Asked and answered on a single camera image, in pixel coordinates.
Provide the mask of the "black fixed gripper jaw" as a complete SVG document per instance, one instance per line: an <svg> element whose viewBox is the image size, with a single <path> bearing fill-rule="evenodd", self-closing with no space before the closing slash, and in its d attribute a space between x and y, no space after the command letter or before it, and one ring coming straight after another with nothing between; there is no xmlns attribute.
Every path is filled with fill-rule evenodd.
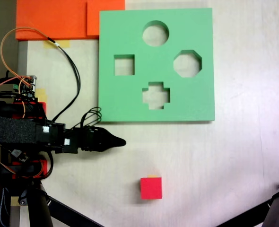
<svg viewBox="0 0 279 227"><path fill-rule="evenodd" d="M96 127L96 138L100 142L126 142L126 140L112 135L108 130Z"/></svg>

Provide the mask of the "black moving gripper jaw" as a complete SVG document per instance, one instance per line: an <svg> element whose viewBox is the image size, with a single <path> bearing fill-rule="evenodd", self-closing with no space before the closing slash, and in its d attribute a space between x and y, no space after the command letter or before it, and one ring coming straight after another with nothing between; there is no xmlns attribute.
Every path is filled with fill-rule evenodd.
<svg viewBox="0 0 279 227"><path fill-rule="evenodd" d="M126 145L126 142L111 142L111 143L99 143L96 145L96 152L104 152L108 149L111 148L116 148L116 147L123 147Z"/></svg>

